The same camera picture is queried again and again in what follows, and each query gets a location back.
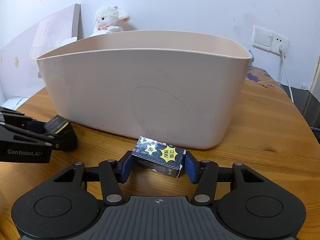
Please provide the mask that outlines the small black box yellow edge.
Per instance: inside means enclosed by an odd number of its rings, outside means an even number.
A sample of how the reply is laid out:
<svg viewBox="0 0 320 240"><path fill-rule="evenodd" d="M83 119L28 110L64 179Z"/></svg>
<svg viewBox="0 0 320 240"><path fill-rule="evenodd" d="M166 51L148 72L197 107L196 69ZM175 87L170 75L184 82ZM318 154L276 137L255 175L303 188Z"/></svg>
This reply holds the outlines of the small black box yellow edge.
<svg viewBox="0 0 320 240"><path fill-rule="evenodd" d="M71 152L77 148L78 139L72 124L60 115L54 116L45 123L44 129L52 138L50 143L55 150Z"/></svg>

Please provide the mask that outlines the black box with yellow stars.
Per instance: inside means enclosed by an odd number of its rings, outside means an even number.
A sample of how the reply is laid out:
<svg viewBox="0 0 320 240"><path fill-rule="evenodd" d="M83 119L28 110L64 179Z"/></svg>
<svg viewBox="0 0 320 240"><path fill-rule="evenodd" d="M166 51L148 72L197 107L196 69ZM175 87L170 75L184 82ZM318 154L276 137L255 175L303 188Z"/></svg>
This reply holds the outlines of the black box with yellow stars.
<svg viewBox="0 0 320 240"><path fill-rule="evenodd" d="M132 150L138 165L174 178L180 175L185 154L181 147L142 136Z"/></svg>

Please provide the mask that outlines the white bedding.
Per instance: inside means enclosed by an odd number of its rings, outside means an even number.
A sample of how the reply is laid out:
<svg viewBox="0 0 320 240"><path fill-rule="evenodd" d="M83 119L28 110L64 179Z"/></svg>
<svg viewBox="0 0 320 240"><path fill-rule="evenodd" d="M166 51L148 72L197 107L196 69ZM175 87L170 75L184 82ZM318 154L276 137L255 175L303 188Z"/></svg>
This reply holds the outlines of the white bedding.
<svg viewBox="0 0 320 240"><path fill-rule="evenodd" d="M7 108L7 109L16 110L22 104L24 104L27 100L28 100L28 98L16 97L16 98L8 99L1 106L4 107L4 108Z"/></svg>

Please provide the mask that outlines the pink headboard panel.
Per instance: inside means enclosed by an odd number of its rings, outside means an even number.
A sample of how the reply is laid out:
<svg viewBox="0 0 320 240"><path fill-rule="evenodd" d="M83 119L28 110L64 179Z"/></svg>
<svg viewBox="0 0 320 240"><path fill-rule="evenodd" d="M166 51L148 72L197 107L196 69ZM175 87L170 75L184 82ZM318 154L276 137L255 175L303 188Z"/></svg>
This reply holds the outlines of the pink headboard panel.
<svg viewBox="0 0 320 240"><path fill-rule="evenodd" d="M80 8L73 4L47 16L1 50L1 86L7 99L29 98L45 86L36 59L78 35Z"/></svg>

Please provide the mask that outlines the beige plastic storage basket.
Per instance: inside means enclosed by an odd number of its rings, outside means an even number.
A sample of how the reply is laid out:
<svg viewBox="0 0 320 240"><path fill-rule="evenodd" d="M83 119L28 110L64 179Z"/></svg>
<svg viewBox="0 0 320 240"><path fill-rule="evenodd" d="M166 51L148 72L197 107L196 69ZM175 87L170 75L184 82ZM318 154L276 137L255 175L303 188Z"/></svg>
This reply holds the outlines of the beige plastic storage basket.
<svg viewBox="0 0 320 240"><path fill-rule="evenodd" d="M84 38L36 62L60 116L126 137L208 149L223 139L251 58L224 37L136 30Z"/></svg>

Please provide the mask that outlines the white phone stand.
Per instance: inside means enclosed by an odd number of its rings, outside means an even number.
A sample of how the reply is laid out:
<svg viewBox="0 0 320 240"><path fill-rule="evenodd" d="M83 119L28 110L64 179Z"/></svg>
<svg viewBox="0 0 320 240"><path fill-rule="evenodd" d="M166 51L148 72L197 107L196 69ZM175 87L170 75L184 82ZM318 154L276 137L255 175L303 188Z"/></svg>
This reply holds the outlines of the white phone stand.
<svg viewBox="0 0 320 240"><path fill-rule="evenodd" d="M68 44L70 44L70 43L76 42L77 40L78 40L78 37L77 37L77 36L64 39L64 40L62 41L62 43L61 43L61 46L68 45Z"/></svg>

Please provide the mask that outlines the blue elephant figurine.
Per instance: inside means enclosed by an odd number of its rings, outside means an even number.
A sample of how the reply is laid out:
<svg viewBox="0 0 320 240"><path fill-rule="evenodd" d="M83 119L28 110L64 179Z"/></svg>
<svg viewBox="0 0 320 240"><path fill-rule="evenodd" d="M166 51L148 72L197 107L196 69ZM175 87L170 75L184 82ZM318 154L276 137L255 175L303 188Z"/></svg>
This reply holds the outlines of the blue elephant figurine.
<svg viewBox="0 0 320 240"><path fill-rule="evenodd" d="M252 63L254 62L254 54L251 50L248 51L250 53L251 59L249 60L248 69L252 69Z"/></svg>

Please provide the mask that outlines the black laptop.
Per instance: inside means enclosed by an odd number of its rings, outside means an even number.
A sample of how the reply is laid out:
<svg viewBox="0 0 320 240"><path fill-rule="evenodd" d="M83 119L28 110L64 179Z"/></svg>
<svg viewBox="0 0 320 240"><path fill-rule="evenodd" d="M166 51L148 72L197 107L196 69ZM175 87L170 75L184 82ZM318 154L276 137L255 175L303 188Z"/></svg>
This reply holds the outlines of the black laptop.
<svg viewBox="0 0 320 240"><path fill-rule="evenodd" d="M291 88L295 106L298 108L314 136L319 142L320 129L320 104L319 101L308 91Z"/></svg>

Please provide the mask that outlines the white plush lamb toy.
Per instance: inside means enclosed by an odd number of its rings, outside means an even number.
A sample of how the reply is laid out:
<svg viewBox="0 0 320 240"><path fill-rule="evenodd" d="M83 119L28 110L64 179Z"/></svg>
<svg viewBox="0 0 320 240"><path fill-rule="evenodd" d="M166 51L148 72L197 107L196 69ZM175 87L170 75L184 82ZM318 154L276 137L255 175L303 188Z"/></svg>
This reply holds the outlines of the white plush lamb toy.
<svg viewBox="0 0 320 240"><path fill-rule="evenodd" d="M117 6L101 6L95 13L92 36L123 31L123 25L130 20L130 15Z"/></svg>

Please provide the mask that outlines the white wall switch socket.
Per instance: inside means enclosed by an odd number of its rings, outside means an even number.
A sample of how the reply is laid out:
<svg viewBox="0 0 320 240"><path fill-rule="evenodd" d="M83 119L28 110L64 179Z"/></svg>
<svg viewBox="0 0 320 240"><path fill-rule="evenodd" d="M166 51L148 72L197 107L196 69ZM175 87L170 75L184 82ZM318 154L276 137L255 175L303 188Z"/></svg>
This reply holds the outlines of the white wall switch socket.
<svg viewBox="0 0 320 240"><path fill-rule="evenodd" d="M277 55L286 56L290 41L274 31L255 25L253 27L252 46Z"/></svg>

